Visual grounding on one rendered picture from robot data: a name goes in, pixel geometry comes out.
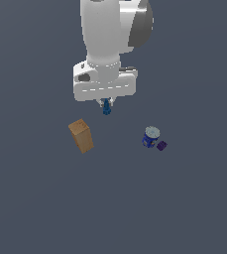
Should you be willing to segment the small blue object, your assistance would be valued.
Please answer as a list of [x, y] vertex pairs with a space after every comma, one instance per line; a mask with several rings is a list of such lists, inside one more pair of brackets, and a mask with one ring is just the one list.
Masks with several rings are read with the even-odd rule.
[[109, 115], [111, 113], [110, 104], [107, 98], [104, 100], [104, 106], [103, 106], [103, 114]]

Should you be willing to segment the tan wooden block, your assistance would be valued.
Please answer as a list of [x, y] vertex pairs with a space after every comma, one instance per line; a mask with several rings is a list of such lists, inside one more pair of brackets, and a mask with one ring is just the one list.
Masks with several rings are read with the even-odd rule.
[[68, 129], [71, 132], [76, 146], [79, 148], [82, 154], [86, 153], [94, 147], [90, 128], [83, 121], [83, 119], [79, 119], [69, 124]]

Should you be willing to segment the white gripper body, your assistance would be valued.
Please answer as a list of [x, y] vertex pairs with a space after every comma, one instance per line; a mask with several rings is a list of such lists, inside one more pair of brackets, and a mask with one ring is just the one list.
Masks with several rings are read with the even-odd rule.
[[136, 92], [136, 78], [138, 70], [133, 66], [120, 67], [118, 77], [105, 81], [99, 80], [99, 74], [106, 74], [100, 67], [92, 67], [87, 61], [73, 67], [73, 94], [77, 101], [96, 100], [111, 97], [115, 100], [118, 96], [133, 95]]

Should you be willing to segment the blue can with grey lid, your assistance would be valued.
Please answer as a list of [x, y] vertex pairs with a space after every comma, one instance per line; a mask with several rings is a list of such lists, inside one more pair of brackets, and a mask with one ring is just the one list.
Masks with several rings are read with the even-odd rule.
[[161, 135], [160, 130], [155, 126], [148, 126], [145, 129], [142, 143], [147, 148], [153, 148]]

